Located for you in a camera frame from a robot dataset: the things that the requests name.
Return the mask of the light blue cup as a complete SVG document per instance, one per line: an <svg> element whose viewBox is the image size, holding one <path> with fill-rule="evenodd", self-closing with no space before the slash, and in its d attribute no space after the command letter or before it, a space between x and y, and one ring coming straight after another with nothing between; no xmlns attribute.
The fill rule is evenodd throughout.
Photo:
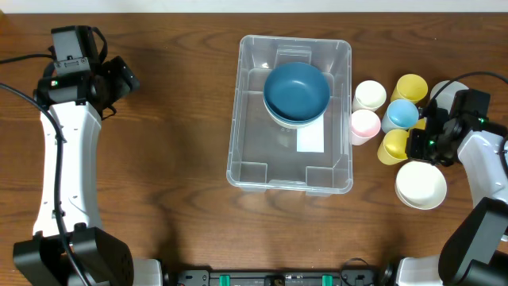
<svg viewBox="0 0 508 286"><path fill-rule="evenodd" d="M407 130L413 127L419 119L417 107L405 99L396 99L390 103L381 121L381 129L388 133L393 129Z"/></svg>

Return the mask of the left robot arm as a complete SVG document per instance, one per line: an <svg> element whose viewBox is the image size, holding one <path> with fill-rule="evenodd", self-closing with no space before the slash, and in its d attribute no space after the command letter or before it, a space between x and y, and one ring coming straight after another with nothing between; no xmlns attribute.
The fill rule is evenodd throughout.
<svg viewBox="0 0 508 286"><path fill-rule="evenodd" d="M159 261L135 259L102 228L96 159L102 122L140 84L121 57L98 47L102 33L75 25L52 31L52 62L29 102L44 131L44 182L33 236L13 262L33 285L161 285Z"/></svg>

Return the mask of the cream large bowl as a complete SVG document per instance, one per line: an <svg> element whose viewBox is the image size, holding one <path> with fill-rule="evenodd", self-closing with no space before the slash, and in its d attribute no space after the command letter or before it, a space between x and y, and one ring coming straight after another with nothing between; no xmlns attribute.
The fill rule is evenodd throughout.
<svg viewBox="0 0 508 286"><path fill-rule="evenodd" d="M324 115L321 114L319 117L315 118L314 120L311 120L309 122L303 122L303 123L294 123L294 122L285 122L281 118L277 117L273 112L270 110L267 111L270 115L271 119L276 122L278 125L282 126L283 128L287 129L301 129L306 128L308 126L311 126L313 124L317 124L318 122L321 122L323 120Z"/></svg>

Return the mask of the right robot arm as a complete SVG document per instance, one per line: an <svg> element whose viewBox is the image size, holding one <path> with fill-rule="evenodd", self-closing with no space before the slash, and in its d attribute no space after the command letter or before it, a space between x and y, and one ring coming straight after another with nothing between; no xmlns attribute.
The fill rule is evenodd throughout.
<svg viewBox="0 0 508 286"><path fill-rule="evenodd" d="M392 285L505 285L507 255L498 251L507 238L507 128L487 117L490 96L457 91L450 109L431 99L422 111L425 129L410 131L411 160L463 165L474 208L441 253L401 259Z"/></svg>

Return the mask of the blue bowl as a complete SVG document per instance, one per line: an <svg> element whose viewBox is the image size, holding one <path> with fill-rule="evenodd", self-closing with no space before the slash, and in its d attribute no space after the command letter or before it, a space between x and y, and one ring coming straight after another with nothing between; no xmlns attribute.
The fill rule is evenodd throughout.
<svg viewBox="0 0 508 286"><path fill-rule="evenodd" d="M330 87L316 67L292 62L272 70L264 84L264 101L285 119L304 121L326 110Z"/></svg>
<svg viewBox="0 0 508 286"><path fill-rule="evenodd" d="M321 114L325 114L326 110L323 110L317 117L314 117L314 118L311 118L309 120L304 120L304 121L295 121L295 120L290 120L290 119L285 119L283 118L282 116L279 116L277 115L269 106L266 102L264 102L264 107L266 108L266 110L270 110L271 112L273 112L277 117L281 118L282 120L284 120L285 122L294 122L294 123L303 123L303 122L309 122L311 120L314 120L315 118L319 117Z"/></svg>

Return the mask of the yellow cup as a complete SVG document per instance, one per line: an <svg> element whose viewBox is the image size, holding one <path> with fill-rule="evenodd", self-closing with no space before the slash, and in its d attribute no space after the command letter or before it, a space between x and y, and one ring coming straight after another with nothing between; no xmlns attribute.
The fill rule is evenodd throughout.
<svg viewBox="0 0 508 286"><path fill-rule="evenodd" d="M428 84L421 76L406 74L396 83L391 101L405 99L416 104L427 95L428 90Z"/></svg>
<svg viewBox="0 0 508 286"><path fill-rule="evenodd" d="M394 165L407 160L406 142L408 137L409 132L403 129L389 131L378 148L379 161L385 165Z"/></svg>

